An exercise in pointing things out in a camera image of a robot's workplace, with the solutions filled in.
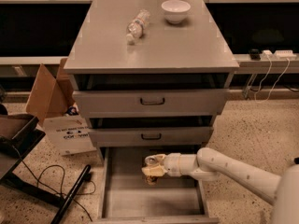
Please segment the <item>drawer front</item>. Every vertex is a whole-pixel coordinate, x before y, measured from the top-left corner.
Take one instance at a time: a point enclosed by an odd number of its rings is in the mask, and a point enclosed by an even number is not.
[[[96,147],[143,147],[200,145],[212,132],[212,127],[96,129],[89,135]]]
[[[220,114],[228,90],[75,91],[85,118],[160,117]]]

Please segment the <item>power plug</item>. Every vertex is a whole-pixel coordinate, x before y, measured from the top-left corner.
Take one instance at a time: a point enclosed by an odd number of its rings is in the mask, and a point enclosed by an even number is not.
[[[263,50],[262,55],[263,56],[271,56],[271,55],[273,55],[273,53],[271,52],[271,50],[265,49],[265,50]]]

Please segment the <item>drawer handle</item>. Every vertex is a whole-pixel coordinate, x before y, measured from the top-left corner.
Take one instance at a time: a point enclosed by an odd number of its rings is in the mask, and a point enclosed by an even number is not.
[[[143,140],[159,140],[162,138],[162,135],[160,133],[158,134],[141,134],[141,138]]]
[[[165,99],[162,98],[161,101],[144,101],[142,98],[140,98],[140,104],[142,105],[163,105],[165,103]]]

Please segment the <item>chair leg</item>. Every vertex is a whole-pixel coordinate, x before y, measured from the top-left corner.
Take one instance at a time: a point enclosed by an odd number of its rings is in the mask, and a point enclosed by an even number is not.
[[[0,104],[0,115],[8,115],[7,109],[4,105]]]
[[[293,162],[294,162],[295,164],[299,164],[299,157],[294,158],[294,159],[293,159]]]

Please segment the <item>drawer cabinet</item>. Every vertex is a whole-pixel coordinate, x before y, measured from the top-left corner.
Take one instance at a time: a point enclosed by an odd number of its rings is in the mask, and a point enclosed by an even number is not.
[[[93,0],[64,66],[105,156],[98,223],[218,223],[194,180],[149,187],[141,172],[148,155],[208,142],[238,67],[202,0],[188,0],[191,16],[179,25],[165,21],[163,1]],[[128,46],[125,28],[142,8],[152,14],[149,29]]]

